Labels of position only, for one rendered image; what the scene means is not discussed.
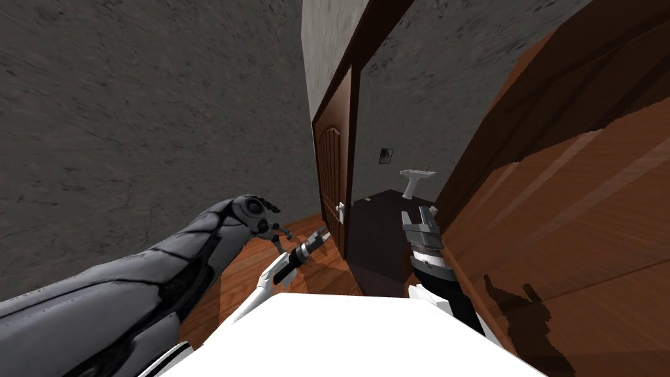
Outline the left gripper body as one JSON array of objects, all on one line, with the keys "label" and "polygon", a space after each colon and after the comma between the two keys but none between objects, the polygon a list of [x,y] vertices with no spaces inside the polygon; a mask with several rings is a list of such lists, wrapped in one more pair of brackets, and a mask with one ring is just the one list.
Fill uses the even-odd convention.
[{"label": "left gripper body", "polygon": [[320,236],[310,236],[304,243],[298,247],[298,259],[308,260],[309,255],[321,246]]}]

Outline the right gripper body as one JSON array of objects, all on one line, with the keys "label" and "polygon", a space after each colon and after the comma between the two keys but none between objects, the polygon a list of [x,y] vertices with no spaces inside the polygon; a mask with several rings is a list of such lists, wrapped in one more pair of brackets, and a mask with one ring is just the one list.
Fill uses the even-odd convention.
[{"label": "right gripper body", "polygon": [[444,248],[440,239],[439,226],[427,224],[404,224],[404,235],[412,245],[412,250],[432,257],[442,257]]}]

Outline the dark brown panelled door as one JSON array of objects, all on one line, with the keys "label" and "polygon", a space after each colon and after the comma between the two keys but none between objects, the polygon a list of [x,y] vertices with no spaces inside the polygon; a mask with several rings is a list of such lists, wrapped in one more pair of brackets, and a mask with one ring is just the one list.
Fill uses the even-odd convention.
[{"label": "dark brown panelled door", "polygon": [[323,219],[341,258],[346,255],[346,226],[338,221],[336,206],[349,206],[347,193],[349,164],[349,127],[351,108],[351,71],[333,93],[314,127],[315,152]]}]

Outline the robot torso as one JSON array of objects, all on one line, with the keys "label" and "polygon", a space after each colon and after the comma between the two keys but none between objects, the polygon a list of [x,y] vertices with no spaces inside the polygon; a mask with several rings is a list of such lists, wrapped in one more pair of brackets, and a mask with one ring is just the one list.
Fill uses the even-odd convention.
[{"label": "robot torso", "polygon": [[161,377],[545,377],[426,300],[279,293]]}]

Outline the light brown wooden door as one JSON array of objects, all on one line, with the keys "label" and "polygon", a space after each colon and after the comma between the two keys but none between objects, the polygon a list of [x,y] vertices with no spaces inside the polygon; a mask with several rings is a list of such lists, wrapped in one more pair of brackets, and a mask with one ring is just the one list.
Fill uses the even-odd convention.
[{"label": "light brown wooden door", "polygon": [[670,0],[591,0],[528,48],[436,204],[503,348],[670,377]]}]

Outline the white pedestal sink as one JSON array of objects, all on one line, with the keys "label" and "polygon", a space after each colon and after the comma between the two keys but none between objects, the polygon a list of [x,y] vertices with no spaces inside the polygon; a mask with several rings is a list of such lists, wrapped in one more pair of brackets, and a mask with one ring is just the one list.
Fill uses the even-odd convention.
[{"label": "white pedestal sink", "polygon": [[402,197],[407,200],[413,198],[414,190],[421,179],[432,177],[436,174],[435,171],[425,170],[401,170],[400,175],[408,178],[408,185],[404,189]]}]

